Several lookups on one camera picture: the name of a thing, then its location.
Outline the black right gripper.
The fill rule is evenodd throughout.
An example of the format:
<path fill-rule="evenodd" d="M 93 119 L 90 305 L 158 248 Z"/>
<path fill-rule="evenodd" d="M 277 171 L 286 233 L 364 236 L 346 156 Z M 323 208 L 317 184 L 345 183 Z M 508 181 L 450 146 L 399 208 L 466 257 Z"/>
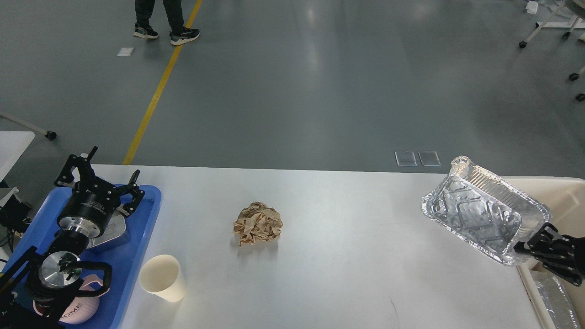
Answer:
<path fill-rule="evenodd" d="M 528 242 L 518 242 L 514 251 L 542 263 L 554 275 L 574 286 L 581 286 L 585 276 L 585 238 L 560 233 L 551 223 L 544 223 Z"/>

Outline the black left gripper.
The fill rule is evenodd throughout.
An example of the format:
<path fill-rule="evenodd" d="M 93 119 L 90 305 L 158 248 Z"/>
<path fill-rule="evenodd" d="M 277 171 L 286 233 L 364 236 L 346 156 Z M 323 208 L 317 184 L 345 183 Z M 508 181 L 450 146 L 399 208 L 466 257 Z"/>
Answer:
<path fill-rule="evenodd" d="M 98 150 L 94 146 L 88 154 L 71 154 L 54 181 L 56 187 L 68 187 L 72 194 L 57 217 L 62 230 L 72 230 L 88 238 L 104 234 L 115 210 L 123 216 L 132 215 L 142 202 L 145 192 L 137 180 L 140 170 L 135 170 L 126 185 L 115 186 L 99 181 L 90 164 Z M 122 203 L 121 197 L 131 195 L 130 202 Z"/>

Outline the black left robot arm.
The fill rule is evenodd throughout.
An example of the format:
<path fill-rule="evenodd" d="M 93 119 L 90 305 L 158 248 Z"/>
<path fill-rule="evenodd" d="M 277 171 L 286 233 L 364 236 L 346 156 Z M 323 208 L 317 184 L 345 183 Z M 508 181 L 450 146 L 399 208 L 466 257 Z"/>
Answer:
<path fill-rule="evenodd" d="M 56 219 L 59 230 L 46 252 L 35 246 L 2 273 L 1 327 L 3 329 L 62 329 L 66 308 L 82 297 L 100 297 L 112 282 L 112 266 L 82 260 L 90 240 L 104 235 L 113 215 L 132 215 L 145 192 L 138 184 L 140 170 L 125 185 L 98 177 L 87 155 L 70 155 L 54 185 L 72 193 Z"/>

